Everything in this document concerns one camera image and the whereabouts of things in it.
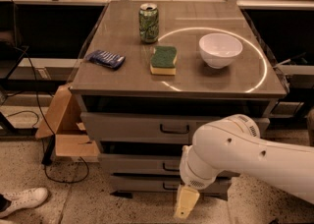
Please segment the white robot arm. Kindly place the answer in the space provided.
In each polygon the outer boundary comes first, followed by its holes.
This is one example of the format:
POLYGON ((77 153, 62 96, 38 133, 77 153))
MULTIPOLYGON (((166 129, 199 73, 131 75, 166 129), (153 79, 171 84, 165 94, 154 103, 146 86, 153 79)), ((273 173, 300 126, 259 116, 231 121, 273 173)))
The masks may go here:
POLYGON ((257 124, 235 114, 200 126, 183 147, 174 215, 186 219, 200 192, 224 171, 255 177, 314 203, 314 148, 260 138, 257 124))

